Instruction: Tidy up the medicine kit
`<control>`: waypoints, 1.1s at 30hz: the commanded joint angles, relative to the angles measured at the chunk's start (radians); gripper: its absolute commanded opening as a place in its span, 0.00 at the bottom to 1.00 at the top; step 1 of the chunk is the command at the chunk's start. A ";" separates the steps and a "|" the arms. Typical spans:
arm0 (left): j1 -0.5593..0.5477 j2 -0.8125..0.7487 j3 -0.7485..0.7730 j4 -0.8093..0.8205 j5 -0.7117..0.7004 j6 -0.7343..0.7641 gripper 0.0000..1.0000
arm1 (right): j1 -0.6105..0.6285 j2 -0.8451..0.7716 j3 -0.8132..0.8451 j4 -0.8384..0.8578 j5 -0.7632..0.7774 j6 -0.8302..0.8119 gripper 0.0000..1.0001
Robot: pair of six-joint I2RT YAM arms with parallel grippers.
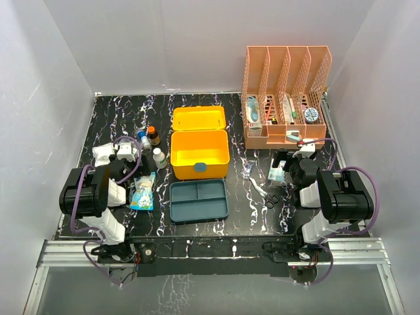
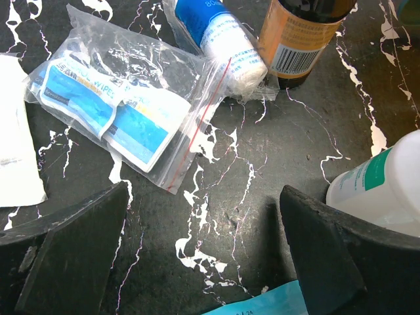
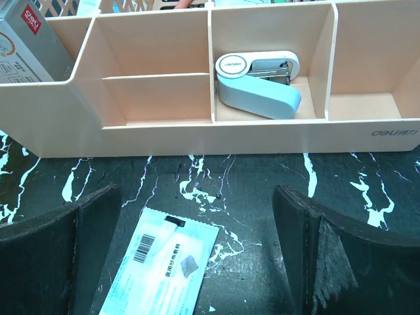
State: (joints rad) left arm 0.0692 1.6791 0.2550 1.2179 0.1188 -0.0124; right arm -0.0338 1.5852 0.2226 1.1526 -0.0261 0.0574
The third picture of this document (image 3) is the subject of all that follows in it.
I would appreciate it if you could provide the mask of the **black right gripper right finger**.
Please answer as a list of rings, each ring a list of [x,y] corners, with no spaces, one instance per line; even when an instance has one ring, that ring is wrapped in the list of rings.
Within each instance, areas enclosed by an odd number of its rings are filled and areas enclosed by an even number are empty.
[[[278,185],[272,209],[296,314],[418,314],[419,240]]]

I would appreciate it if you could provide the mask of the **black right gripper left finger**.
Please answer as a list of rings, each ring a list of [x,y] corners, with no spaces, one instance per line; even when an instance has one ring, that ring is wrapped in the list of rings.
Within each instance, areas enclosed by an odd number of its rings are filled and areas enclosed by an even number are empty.
[[[2,314],[88,314],[121,212],[107,185],[1,228]]]

